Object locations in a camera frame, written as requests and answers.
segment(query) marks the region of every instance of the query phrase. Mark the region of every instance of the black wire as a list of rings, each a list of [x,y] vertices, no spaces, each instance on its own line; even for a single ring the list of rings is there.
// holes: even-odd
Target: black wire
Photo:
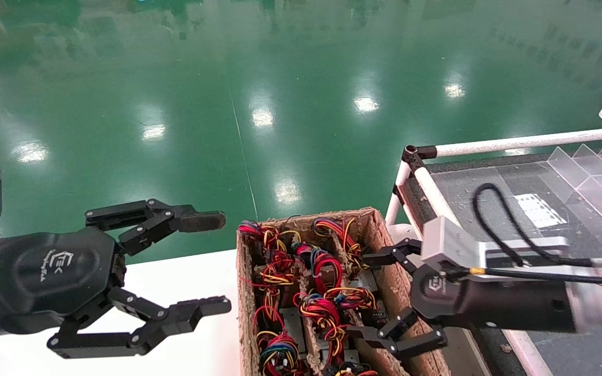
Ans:
[[[514,252],[514,250],[512,250],[512,248],[508,247],[508,245],[506,243],[504,243],[504,241],[501,240],[501,238],[499,238],[499,236],[497,236],[494,233],[494,231],[489,227],[487,222],[485,222],[484,217],[482,216],[482,212],[480,211],[480,205],[478,205],[478,199],[480,198],[480,195],[484,191],[487,191],[487,190],[494,191],[494,193],[497,195],[497,197],[499,197],[501,207],[503,207],[504,211],[506,212],[508,219],[510,220],[514,229],[517,231],[517,233],[519,234],[521,239],[524,240],[525,243],[532,250],[534,250],[537,254],[539,254],[540,257],[543,257],[544,259],[549,260],[550,262],[554,262],[555,264],[559,264],[559,265],[582,266],[582,267],[592,267],[593,266],[592,259],[588,259],[588,258],[587,259],[586,258],[581,258],[581,259],[575,258],[574,259],[574,258],[568,258],[568,257],[560,257],[558,255],[549,254],[549,253],[545,252],[545,250],[543,250],[542,248],[535,245],[535,243],[533,243],[533,241],[531,241],[531,238],[529,238],[528,235],[526,235],[526,233],[524,233],[524,231],[522,230],[522,227],[517,222],[517,220],[514,218],[514,215],[512,214],[512,210],[508,206],[508,202],[506,201],[503,193],[499,190],[499,188],[492,183],[485,183],[485,184],[479,186],[477,188],[477,190],[475,190],[475,192],[473,193],[473,212],[475,212],[475,217],[478,219],[478,222],[480,223],[480,226],[482,227],[482,229],[487,233],[487,235],[489,235],[490,238],[492,238],[492,240],[494,240],[494,242],[496,244],[499,245],[499,247],[501,247],[503,252],[505,252],[507,255],[509,255],[509,257],[511,257],[511,259],[514,262],[516,262],[516,264],[518,266],[523,266],[523,264],[524,264],[524,260],[522,259],[522,257],[520,255],[518,255],[516,252]]]
[[[499,236],[494,233],[492,228],[490,228],[489,225],[487,224],[487,222],[484,220],[484,217],[482,216],[482,212],[480,211],[480,205],[478,204],[478,199],[480,199],[480,195],[482,194],[482,192],[486,191],[486,190],[494,190],[496,192],[496,194],[499,196],[499,198],[501,199],[501,203],[503,204],[503,202],[504,202],[503,195],[502,195],[501,191],[499,191],[499,188],[497,188],[497,186],[493,185],[492,183],[485,183],[485,184],[479,186],[477,188],[477,190],[475,190],[475,192],[473,192],[473,212],[475,213],[475,217],[478,220],[480,227],[484,230],[484,232],[487,233],[487,235],[489,235],[490,238],[492,238],[492,240],[494,240],[494,242],[497,245],[499,245],[499,248],[503,252],[505,252],[507,255],[509,255],[509,257],[512,259],[512,261],[514,261],[517,264],[517,266],[524,266],[524,259],[522,259],[522,257],[520,255],[518,255],[517,252],[514,252],[514,250],[512,250],[512,248],[510,248],[508,246],[508,244],[506,244],[503,240],[501,240],[501,238],[499,238]],[[505,205],[504,207],[505,207],[506,213],[509,216],[511,216],[512,224],[514,224],[515,228],[517,228],[519,226],[519,224],[517,224],[517,222],[514,220],[514,217],[512,217],[510,208],[507,205]]]
[[[287,220],[285,221],[285,223],[282,224],[282,228],[284,228],[285,226],[287,226],[287,222],[290,221],[290,219],[294,218],[294,217],[300,217],[301,214],[294,214],[293,216],[289,216],[287,217]]]
[[[485,269],[484,273],[489,276],[523,278],[526,280],[569,281],[570,283],[602,284],[602,277],[595,276],[575,276],[573,274],[549,274],[536,272],[504,271],[503,269]]]

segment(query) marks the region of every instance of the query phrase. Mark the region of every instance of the cardboard box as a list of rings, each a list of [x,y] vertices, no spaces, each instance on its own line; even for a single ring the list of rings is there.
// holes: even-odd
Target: cardboard box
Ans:
[[[301,233],[304,241],[311,243],[332,241],[337,259],[345,266],[346,254],[342,249],[341,241],[335,236],[332,238],[322,238],[316,235],[311,224],[317,217],[327,217],[340,223],[342,219],[356,217],[357,220],[349,229],[350,236],[365,245],[367,252],[377,252],[380,248],[392,245],[392,240],[389,237],[385,221],[379,211],[368,207],[361,210],[332,212],[325,214],[317,214],[314,216],[292,217],[290,219],[270,220],[262,223],[263,226],[273,226],[281,228],[283,225],[287,228],[294,229]],[[237,233],[236,250],[237,250],[237,272],[239,275],[238,281],[238,317],[239,317],[239,335],[241,344],[241,374],[243,376],[259,375],[259,354],[255,343],[254,333],[256,328],[253,328],[252,316],[256,310],[256,301],[254,288],[249,285],[244,279],[251,279],[253,276],[253,264],[250,254],[251,241],[249,236],[243,233]],[[378,284],[387,314],[389,318],[396,316],[397,312],[405,307],[410,307],[410,280],[408,274],[398,265],[385,266],[380,271],[375,272],[375,278]],[[301,273],[299,277],[299,288],[305,292],[310,284],[314,281],[310,276],[310,272]],[[351,317],[359,324],[361,321],[356,315],[356,312],[348,312]],[[303,326],[306,332],[306,347],[308,350],[307,361],[314,372],[318,372],[324,367],[320,361],[320,348],[316,336],[313,334],[311,321],[303,318]],[[428,333],[431,328],[423,323],[418,322],[411,328],[403,338],[417,336],[423,333]],[[389,352],[384,349],[372,349],[362,340],[356,340],[356,347],[359,352],[361,362],[367,362],[373,367],[380,376],[449,376],[449,369],[445,363],[445,359],[439,350],[428,352],[424,355],[405,361],[403,364],[395,359]]]

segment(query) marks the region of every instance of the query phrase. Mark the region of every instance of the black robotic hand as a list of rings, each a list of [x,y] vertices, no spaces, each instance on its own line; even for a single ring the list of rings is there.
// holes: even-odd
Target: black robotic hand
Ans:
[[[175,231],[222,228],[220,211],[169,206],[155,199],[85,213],[72,233],[0,239],[0,335],[60,327],[48,347],[65,358],[145,355],[167,336],[194,331],[203,316],[231,310],[225,297],[160,307],[124,289],[125,255],[136,255]],[[119,241],[104,231],[133,226]],[[117,307],[144,321],[134,333],[79,334]]]

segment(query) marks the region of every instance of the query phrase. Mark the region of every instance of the white metal frame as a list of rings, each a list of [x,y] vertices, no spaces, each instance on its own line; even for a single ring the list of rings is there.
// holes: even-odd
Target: white metal frame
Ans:
[[[468,155],[481,152],[492,152],[492,151],[503,151],[514,148],[531,148],[531,147],[545,147],[553,145],[564,145],[571,143],[586,143],[590,141],[602,140],[602,129],[593,131],[579,131],[579,132],[568,132],[568,133],[557,133],[555,135],[542,135],[542,136],[530,136],[530,137],[517,137],[517,138],[505,138],[502,140],[490,140],[490,141],[478,141],[475,143],[461,143],[452,145],[439,145],[436,148],[437,157],[450,157],[456,155]],[[399,165],[399,172],[396,176],[396,189],[400,190],[404,182],[410,176],[411,169],[406,162],[401,162]],[[456,216],[450,209],[442,193],[435,185],[428,169],[421,167],[415,170],[413,173],[415,179],[420,184],[420,188],[431,205],[433,211],[437,216],[444,216],[456,224],[459,224]],[[385,216],[385,223],[391,226],[396,221],[396,216],[401,209],[401,203],[399,197],[392,193],[389,201],[389,207],[387,208],[387,215]],[[410,208],[403,205],[403,211],[406,212],[406,217],[413,225],[420,240],[422,238],[422,225],[416,223]],[[504,335],[508,339],[512,346],[512,350],[516,353],[520,359],[521,364],[526,370],[529,376],[552,376],[552,372],[545,363],[545,360],[540,356],[540,352],[535,347],[531,338],[526,332],[523,331],[509,331],[504,330]],[[474,341],[470,332],[466,331],[466,335],[469,341]]]

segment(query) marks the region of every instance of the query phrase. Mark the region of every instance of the floor seam line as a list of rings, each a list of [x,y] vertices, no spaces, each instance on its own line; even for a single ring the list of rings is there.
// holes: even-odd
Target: floor seam line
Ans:
[[[255,209],[255,220],[259,221],[259,214],[257,212],[257,203],[255,202],[255,192],[252,189],[252,181],[250,179],[250,173],[248,171],[248,161],[246,160],[246,148],[243,145],[243,137],[241,136],[241,126],[238,124],[238,116],[236,115],[236,106],[234,105],[234,95],[229,90],[229,98],[231,99],[231,109],[234,112],[234,121],[236,121],[236,130],[238,131],[238,141],[241,143],[241,153],[243,153],[243,164],[246,166],[246,177],[248,178],[248,186],[250,188],[250,195],[252,196],[252,206]]]

